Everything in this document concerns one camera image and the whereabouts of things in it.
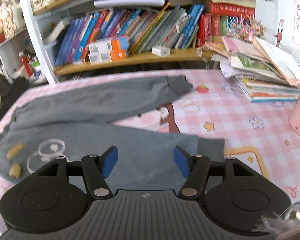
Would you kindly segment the orange white box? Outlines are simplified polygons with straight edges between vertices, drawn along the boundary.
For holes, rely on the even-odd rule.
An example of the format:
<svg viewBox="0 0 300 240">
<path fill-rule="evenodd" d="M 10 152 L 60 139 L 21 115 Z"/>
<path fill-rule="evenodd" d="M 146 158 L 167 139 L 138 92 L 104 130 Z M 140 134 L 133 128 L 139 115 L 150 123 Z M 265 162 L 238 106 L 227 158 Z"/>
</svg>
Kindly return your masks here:
<svg viewBox="0 0 300 240">
<path fill-rule="evenodd" d="M 118 50 L 114 50 L 114 51 L 92 53 L 92 54 L 89 54 L 88 56 L 89 56 L 90 63 L 95 64 L 95 63 L 100 63 L 100 62 L 125 60 L 128 56 L 128 53 L 124 49 L 118 49 Z"/>
<path fill-rule="evenodd" d="M 89 52 L 93 53 L 102 53 L 114 50 L 128 50 L 129 49 L 129 37 L 120 36 L 115 38 L 105 38 L 97 40 L 88 45 Z"/>
</svg>

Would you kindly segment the rolled white paper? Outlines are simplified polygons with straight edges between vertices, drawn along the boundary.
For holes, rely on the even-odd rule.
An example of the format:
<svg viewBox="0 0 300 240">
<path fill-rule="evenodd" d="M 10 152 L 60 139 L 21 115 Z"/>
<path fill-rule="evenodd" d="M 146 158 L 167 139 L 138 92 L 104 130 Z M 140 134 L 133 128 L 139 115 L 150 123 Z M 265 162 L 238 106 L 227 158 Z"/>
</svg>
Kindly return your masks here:
<svg viewBox="0 0 300 240">
<path fill-rule="evenodd" d="M 127 7 L 133 5 L 162 7 L 165 5 L 165 0 L 97 0 L 94 1 L 94 6 L 96 8 Z"/>
</svg>

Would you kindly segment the pink checkered table mat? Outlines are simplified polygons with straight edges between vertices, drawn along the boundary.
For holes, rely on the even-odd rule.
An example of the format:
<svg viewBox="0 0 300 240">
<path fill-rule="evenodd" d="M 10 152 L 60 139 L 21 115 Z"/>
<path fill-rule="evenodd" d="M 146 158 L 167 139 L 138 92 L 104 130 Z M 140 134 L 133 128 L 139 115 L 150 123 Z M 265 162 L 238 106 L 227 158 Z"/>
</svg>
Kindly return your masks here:
<svg viewBox="0 0 300 240">
<path fill-rule="evenodd" d="M 162 70 L 89 77 L 45 85 L 24 93 L 19 107 L 45 95 L 99 83 L 135 77 L 185 75 L 194 90 L 173 103 L 174 120 L 183 134 L 225 140 L 225 155 L 232 155 L 265 175 L 292 202 L 300 200 L 300 136 L 288 117 L 293 102 L 250 102 L 239 85 L 219 70 Z"/>
</svg>

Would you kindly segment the red thick dictionary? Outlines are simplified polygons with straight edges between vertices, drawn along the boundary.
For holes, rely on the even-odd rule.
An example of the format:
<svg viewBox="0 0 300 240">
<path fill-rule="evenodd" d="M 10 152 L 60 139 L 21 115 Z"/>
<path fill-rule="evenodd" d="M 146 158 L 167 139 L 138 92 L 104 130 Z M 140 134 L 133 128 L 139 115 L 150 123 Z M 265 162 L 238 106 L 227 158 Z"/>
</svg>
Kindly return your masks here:
<svg viewBox="0 0 300 240">
<path fill-rule="evenodd" d="M 254 0 L 202 0 L 205 11 L 214 15 L 254 18 Z"/>
</svg>

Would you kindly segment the stack of workbooks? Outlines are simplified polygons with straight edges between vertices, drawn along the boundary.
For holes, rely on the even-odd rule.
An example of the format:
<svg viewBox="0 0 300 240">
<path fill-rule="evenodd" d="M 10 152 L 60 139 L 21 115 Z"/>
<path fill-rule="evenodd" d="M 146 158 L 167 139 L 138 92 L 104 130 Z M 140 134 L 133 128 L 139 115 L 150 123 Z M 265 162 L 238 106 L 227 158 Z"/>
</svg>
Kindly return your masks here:
<svg viewBox="0 0 300 240">
<path fill-rule="evenodd" d="M 278 48 L 253 37 L 244 42 L 223 36 L 206 42 L 201 51 L 213 52 L 226 79 L 241 89 L 250 102 L 296 101 L 300 95 L 300 51 Z"/>
</svg>

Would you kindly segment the orange white box lower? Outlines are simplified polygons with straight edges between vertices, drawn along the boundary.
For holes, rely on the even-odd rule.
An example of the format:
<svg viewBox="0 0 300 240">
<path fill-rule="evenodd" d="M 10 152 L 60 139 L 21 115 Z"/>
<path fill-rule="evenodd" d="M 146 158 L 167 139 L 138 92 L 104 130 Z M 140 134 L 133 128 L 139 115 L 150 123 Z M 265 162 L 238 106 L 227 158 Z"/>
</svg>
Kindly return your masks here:
<svg viewBox="0 0 300 240">
<path fill-rule="evenodd" d="M 92 53 L 92 54 L 89 54 L 88 56 L 89 56 L 90 63 L 95 64 L 95 63 L 100 63 L 100 62 L 125 60 L 128 56 L 128 53 L 124 49 L 118 49 L 118 50 L 114 50 L 114 51 Z"/>
</svg>

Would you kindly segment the orange white box upper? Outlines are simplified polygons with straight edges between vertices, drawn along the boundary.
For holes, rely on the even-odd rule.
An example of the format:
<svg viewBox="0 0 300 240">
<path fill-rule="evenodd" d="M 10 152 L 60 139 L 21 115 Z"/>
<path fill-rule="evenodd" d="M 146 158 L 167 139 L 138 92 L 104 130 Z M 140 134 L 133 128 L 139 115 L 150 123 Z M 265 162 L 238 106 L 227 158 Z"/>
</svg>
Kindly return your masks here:
<svg viewBox="0 0 300 240">
<path fill-rule="evenodd" d="M 105 38 L 97 40 L 88 45 L 89 52 L 93 53 L 102 53 L 114 50 L 128 50 L 129 49 L 129 37 L 120 36 L 115 38 Z"/>
</svg>

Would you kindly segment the white charger block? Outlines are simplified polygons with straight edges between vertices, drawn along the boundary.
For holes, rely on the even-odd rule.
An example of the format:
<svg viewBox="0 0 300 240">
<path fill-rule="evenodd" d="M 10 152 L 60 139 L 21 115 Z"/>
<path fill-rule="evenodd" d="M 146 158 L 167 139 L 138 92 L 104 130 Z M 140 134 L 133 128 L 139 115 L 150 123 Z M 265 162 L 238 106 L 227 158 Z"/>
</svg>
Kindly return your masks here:
<svg viewBox="0 0 300 240">
<path fill-rule="evenodd" d="M 159 56 L 159 57 L 166 57 L 170 55 L 171 51 L 170 48 L 165 47 L 165 46 L 153 46 L 152 47 L 152 54 Z"/>
</svg>

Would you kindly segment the row of colourful books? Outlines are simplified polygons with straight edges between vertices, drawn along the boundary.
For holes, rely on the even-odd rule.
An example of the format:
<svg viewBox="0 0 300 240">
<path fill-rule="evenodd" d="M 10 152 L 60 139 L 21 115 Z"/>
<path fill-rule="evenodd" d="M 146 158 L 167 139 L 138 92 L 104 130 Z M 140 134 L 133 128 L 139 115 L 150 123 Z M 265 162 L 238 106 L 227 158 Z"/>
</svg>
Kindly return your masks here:
<svg viewBox="0 0 300 240">
<path fill-rule="evenodd" d="M 55 66 L 83 64 L 89 61 L 88 45 L 97 40 L 129 37 L 127 53 L 152 52 L 153 46 L 171 49 L 196 47 L 202 4 L 171 9 L 106 9 L 71 19 L 65 29 Z"/>
</svg>

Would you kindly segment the grey sweatpants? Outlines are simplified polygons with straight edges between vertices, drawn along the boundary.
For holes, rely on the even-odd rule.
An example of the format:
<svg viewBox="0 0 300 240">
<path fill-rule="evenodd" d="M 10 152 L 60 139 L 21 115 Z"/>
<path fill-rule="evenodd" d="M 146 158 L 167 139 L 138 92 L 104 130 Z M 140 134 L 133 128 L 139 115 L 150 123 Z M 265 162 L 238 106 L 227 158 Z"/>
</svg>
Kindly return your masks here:
<svg viewBox="0 0 300 240">
<path fill-rule="evenodd" d="M 184 76 L 127 79 L 37 98 L 17 108 L 0 135 L 0 175 L 14 164 L 20 178 L 58 156 L 77 161 L 110 146 L 119 159 L 107 179 L 111 190 L 179 189 L 184 180 L 173 158 L 177 146 L 213 161 L 224 160 L 223 139 L 117 126 L 117 120 L 168 106 L 192 90 Z"/>
</svg>

